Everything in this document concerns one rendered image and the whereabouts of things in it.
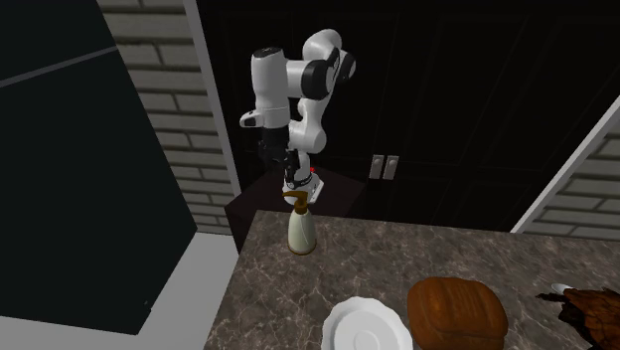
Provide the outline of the dark robot stand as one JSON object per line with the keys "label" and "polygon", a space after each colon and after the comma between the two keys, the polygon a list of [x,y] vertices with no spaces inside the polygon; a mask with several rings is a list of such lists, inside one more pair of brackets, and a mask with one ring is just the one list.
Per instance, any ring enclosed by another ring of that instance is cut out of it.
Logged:
{"label": "dark robot stand", "polygon": [[[317,201],[309,205],[313,215],[354,217],[362,212],[365,187],[363,182],[316,168],[316,175],[324,182]],[[281,195],[284,171],[266,172],[262,177],[225,205],[236,250],[240,253],[257,210],[288,212],[293,209]]]}

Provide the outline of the cream soap dispenser brown pump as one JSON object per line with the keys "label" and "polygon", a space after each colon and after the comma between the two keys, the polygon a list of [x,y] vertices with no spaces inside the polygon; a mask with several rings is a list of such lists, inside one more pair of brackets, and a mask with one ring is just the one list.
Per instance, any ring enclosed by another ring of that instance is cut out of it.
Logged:
{"label": "cream soap dispenser brown pump", "polygon": [[282,196],[294,198],[288,222],[287,247],[296,255],[309,255],[317,246],[317,237],[314,219],[309,210],[308,193],[287,191]]}

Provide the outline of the white scalloped plate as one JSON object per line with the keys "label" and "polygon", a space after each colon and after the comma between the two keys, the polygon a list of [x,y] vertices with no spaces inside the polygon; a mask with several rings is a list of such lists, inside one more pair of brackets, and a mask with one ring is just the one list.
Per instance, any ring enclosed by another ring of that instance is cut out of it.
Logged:
{"label": "white scalloped plate", "polygon": [[399,315],[374,298],[336,304],[322,326],[321,350],[414,350]]}

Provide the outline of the black refrigerator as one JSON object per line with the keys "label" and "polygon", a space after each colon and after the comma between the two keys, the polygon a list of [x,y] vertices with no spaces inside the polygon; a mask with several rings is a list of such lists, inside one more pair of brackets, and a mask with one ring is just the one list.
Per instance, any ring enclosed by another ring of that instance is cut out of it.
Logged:
{"label": "black refrigerator", "polygon": [[96,0],[0,0],[0,316],[137,334],[196,230]]}

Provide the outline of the brown bread loaf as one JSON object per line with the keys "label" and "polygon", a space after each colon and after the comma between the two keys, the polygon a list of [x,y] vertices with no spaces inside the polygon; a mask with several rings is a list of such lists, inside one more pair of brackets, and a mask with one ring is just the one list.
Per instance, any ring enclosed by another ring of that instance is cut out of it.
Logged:
{"label": "brown bread loaf", "polygon": [[509,326],[492,289],[458,277],[417,282],[407,295],[407,316],[421,350],[503,350]]}

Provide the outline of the brown ragged lump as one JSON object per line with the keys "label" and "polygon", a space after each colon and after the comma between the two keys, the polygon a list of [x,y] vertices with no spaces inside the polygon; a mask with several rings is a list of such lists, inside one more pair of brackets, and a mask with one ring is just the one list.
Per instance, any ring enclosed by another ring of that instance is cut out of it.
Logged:
{"label": "brown ragged lump", "polygon": [[620,293],[566,288],[539,293],[537,298],[561,303],[558,319],[572,326],[590,344],[587,350],[620,350]]}

